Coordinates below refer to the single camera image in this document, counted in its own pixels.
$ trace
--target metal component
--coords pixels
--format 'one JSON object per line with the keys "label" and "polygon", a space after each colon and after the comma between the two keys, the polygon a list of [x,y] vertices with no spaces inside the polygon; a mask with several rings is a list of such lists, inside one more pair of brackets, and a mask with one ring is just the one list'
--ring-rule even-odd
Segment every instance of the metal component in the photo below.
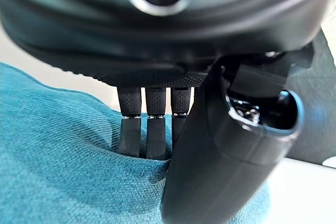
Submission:
{"label": "metal component", "polygon": [[140,119],[140,118],[141,118],[141,117],[138,116],[138,115],[137,115],[137,116],[132,116],[132,115],[128,116],[128,115],[127,115],[127,116],[124,116],[124,117],[123,117],[123,119]]}
{"label": "metal component", "polygon": [[274,57],[278,56],[279,54],[281,54],[281,53],[271,51],[271,52],[266,52],[266,53],[265,53],[265,56],[266,56],[266,57],[269,57],[269,58],[274,58]]}
{"label": "metal component", "polygon": [[237,114],[243,118],[250,120],[253,123],[259,123],[260,113],[259,106],[252,105],[247,101],[241,101],[237,99],[230,99],[233,108],[236,110]]}
{"label": "metal component", "polygon": [[288,103],[288,98],[290,97],[290,94],[288,91],[286,90],[282,90],[280,92],[280,95],[278,97],[278,103],[279,104],[283,104],[283,105],[286,105]]}
{"label": "metal component", "polygon": [[178,0],[176,3],[163,6],[154,5],[147,0],[129,0],[140,11],[153,16],[170,16],[177,14],[188,6],[189,0]]}
{"label": "metal component", "polygon": [[255,109],[251,109],[250,111],[245,112],[244,117],[246,119],[249,119],[253,123],[258,123],[259,118],[260,118],[260,113]]}
{"label": "metal component", "polygon": [[173,113],[173,116],[185,116],[187,113]]}
{"label": "metal component", "polygon": [[159,118],[164,118],[164,116],[162,116],[162,115],[149,115],[148,118],[149,119],[159,119]]}

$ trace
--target teal cushion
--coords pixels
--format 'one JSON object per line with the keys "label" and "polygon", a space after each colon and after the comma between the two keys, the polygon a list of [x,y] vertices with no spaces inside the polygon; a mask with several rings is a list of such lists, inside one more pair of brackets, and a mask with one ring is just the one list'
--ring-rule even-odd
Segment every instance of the teal cushion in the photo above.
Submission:
{"label": "teal cushion", "polygon": [[[117,154],[119,112],[3,63],[0,92],[1,223],[161,223],[169,159]],[[145,133],[142,120],[142,156]],[[264,186],[230,223],[262,223],[268,209]]]}

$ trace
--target black plastic casing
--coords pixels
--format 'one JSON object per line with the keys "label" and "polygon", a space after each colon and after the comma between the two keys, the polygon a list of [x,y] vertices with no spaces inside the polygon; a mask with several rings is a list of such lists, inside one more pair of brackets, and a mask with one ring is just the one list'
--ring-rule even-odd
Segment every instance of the black plastic casing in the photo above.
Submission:
{"label": "black plastic casing", "polygon": [[237,0],[154,17],[113,1],[0,0],[24,50],[119,87],[198,87],[228,55],[292,51],[313,40],[328,0]]}
{"label": "black plastic casing", "polygon": [[161,213],[164,223],[225,223],[285,157],[303,126],[303,105],[290,129],[255,124],[230,105],[220,80],[206,81],[174,148]]}

